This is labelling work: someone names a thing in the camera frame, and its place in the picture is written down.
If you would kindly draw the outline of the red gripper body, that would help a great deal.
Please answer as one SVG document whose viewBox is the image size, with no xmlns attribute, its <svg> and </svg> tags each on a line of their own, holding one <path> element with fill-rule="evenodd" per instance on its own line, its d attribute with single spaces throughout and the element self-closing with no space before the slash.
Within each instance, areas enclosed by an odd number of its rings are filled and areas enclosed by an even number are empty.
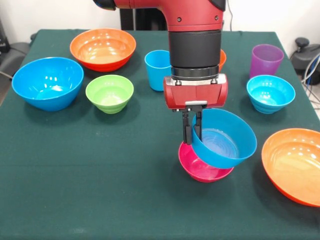
<svg viewBox="0 0 320 240">
<path fill-rule="evenodd" d="M 163 80 L 166 105 L 172 110 L 188 110 L 193 106 L 216 108 L 224 106 L 228 96 L 227 76 L 207 80 L 175 80 L 167 76 Z"/>
</svg>

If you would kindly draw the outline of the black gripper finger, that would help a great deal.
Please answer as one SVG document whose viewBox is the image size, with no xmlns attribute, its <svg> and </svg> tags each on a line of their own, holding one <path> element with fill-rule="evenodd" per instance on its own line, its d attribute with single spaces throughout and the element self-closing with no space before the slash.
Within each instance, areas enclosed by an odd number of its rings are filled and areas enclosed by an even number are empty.
<svg viewBox="0 0 320 240">
<path fill-rule="evenodd" d="M 192 144 L 192 127 L 189 123 L 189 112 L 184 110 L 182 112 L 182 124 L 183 124 L 183 142 L 187 145 Z"/>
<path fill-rule="evenodd" d="M 203 107 L 196 106 L 194 130 L 199 139 L 202 139 L 202 117 L 203 117 Z"/>
</svg>

